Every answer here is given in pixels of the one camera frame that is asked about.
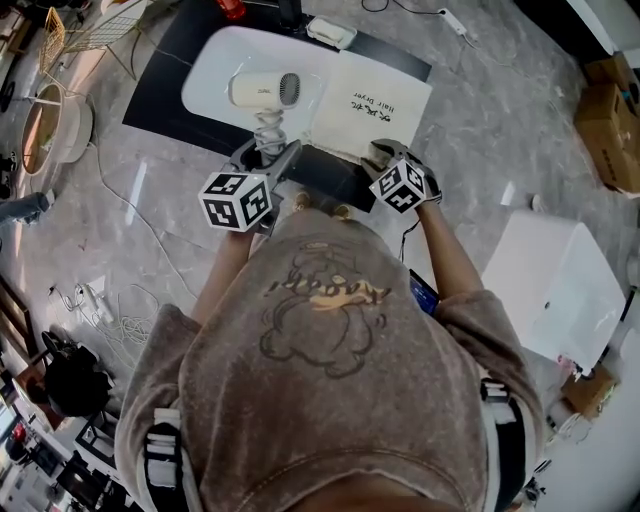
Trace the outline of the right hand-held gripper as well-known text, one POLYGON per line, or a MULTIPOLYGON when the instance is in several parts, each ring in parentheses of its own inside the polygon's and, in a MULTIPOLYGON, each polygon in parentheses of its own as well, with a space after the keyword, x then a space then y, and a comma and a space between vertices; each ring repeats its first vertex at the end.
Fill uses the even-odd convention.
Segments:
POLYGON ((370 143, 369 157, 371 160, 361 160, 362 168, 372 179, 369 190, 399 214, 424 202, 441 202, 442 191, 433 171, 416 160, 402 143, 376 139, 370 143), (372 160, 388 161, 379 165, 372 160))

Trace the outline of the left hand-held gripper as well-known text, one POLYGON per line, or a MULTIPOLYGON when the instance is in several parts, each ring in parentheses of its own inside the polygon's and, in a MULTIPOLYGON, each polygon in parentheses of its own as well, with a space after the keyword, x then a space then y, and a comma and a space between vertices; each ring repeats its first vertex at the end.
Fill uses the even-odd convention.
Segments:
POLYGON ((249 140, 234 151, 221 171, 213 172, 198 193, 210 227, 236 233, 270 236, 280 213, 281 196, 274 192, 295 166, 303 144, 288 144, 276 160, 258 166, 256 142, 249 140))

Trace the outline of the white cloth bag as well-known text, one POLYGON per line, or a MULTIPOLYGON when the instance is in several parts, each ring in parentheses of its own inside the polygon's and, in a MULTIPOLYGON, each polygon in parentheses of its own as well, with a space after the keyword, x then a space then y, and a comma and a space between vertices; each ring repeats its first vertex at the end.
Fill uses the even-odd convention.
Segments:
POLYGON ((370 143, 410 146, 432 86, 386 64, 342 51, 309 131, 311 146, 358 164, 370 143))

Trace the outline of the cream white hair dryer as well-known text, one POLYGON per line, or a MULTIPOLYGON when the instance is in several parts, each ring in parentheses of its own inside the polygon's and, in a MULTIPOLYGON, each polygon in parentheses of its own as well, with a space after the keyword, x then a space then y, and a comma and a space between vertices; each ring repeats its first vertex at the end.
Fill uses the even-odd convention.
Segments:
POLYGON ((296 107, 300 93, 301 78, 294 72, 240 72, 230 79, 230 102, 256 118, 254 141, 264 164, 274 162, 286 147, 284 112, 296 107))

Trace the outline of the person's right forearm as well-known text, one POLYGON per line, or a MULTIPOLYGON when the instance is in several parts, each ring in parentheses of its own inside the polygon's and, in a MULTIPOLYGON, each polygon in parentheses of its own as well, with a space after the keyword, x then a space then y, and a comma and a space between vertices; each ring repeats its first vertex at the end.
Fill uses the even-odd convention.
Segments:
POLYGON ((448 225, 440 206, 424 202, 416 209, 441 299, 484 289, 480 275, 448 225))

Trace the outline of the person's left forearm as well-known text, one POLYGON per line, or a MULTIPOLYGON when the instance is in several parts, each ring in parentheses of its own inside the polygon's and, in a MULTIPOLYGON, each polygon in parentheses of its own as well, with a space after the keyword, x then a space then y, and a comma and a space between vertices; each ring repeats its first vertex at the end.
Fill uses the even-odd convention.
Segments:
POLYGON ((238 274, 246 265, 254 234, 227 232, 207 281, 196 300, 191 318, 204 326, 238 274))

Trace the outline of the white sink basin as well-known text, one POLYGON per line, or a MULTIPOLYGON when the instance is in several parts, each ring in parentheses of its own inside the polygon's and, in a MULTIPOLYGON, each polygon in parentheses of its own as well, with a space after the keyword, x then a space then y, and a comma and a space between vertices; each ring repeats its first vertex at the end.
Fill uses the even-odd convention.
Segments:
POLYGON ((302 139, 337 56, 290 37, 228 26, 214 33, 198 55, 183 85, 182 103, 192 114, 251 131, 256 127, 254 112, 232 105, 230 79, 239 72, 295 72, 301 79, 301 95, 298 104, 284 113, 282 129, 288 139, 302 139))

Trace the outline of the black vanity cabinet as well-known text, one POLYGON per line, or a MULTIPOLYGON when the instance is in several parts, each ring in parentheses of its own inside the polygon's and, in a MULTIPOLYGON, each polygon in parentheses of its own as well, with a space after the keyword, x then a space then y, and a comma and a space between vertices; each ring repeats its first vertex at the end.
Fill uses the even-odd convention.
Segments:
MULTIPOLYGON (((224 156, 249 141, 249 131, 192 114, 182 103, 188 71, 209 37, 225 27, 238 26, 332 49, 306 35, 303 27, 311 20, 309 15, 303 13, 302 27, 291 31, 280 24, 277 0, 245 0, 245 5, 246 15, 232 21, 213 0, 183 0, 138 81, 123 123, 224 156)), ((304 147, 289 177, 364 212, 373 207, 371 179, 362 167, 319 149, 304 147)))

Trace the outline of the white soap dish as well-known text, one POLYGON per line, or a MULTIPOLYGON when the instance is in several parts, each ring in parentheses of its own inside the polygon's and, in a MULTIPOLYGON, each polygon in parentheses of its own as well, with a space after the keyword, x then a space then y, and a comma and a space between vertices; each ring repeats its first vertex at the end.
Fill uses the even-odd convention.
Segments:
POLYGON ((332 21, 323 16, 314 17, 306 25, 307 35, 338 50, 347 49, 357 36, 355 28, 332 21))

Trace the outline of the black faucet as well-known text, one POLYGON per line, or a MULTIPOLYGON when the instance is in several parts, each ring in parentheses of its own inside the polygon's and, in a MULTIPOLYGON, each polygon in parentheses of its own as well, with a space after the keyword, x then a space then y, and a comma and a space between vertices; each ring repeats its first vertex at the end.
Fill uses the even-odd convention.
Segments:
POLYGON ((304 22, 301 0, 277 0, 280 24, 283 28, 298 31, 304 22))

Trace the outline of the phone with blue screen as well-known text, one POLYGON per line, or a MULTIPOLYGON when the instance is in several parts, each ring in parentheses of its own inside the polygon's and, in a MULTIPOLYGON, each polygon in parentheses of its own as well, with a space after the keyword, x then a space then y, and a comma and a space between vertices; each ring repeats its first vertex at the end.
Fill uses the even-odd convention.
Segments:
POLYGON ((440 302, 438 292, 422 279, 413 269, 409 270, 410 290, 420 309, 433 316, 440 302))

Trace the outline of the white bathtub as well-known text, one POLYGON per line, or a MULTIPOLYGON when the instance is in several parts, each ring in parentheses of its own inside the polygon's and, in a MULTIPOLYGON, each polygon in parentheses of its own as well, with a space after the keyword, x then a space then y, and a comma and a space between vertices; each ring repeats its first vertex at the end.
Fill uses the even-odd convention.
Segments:
POLYGON ((482 275, 522 346, 589 374, 625 306, 623 291, 582 222, 514 211, 482 275))

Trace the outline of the large cardboard box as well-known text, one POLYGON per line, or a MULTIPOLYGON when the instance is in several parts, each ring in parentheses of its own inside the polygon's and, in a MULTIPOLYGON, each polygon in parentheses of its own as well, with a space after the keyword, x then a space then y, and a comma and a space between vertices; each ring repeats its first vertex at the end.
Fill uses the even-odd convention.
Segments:
POLYGON ((574 126, 601 181, 609 188, 640 194, 640 119, 616 84, 585 88, 574 126))

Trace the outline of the small cardboard box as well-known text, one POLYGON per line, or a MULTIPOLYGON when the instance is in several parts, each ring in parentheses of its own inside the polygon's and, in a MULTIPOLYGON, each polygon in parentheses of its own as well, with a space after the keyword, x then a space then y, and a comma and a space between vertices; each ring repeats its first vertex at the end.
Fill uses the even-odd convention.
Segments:
POLYGON ((640 90, 640 81, 621 52, 583 65, 587 80, 594 85, 616 84, 621 90, 640 90))
POLYGON ((591 421, 600 415, 617 384, 609 370, 597 363, 588 378, 568 378, 562 386, 562 395, 576 413, 591 421))

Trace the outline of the brown printed t-shirt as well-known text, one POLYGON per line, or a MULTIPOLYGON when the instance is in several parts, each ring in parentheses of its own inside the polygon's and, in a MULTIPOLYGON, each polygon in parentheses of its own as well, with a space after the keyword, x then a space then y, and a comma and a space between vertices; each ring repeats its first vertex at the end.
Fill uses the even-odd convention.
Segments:
POLYGON ((309 209, 251 246, 204 326, 161 308, 115 460, 147 512, 499 512, 544 430, 491 291, 430 316, 377 234, 309 209))

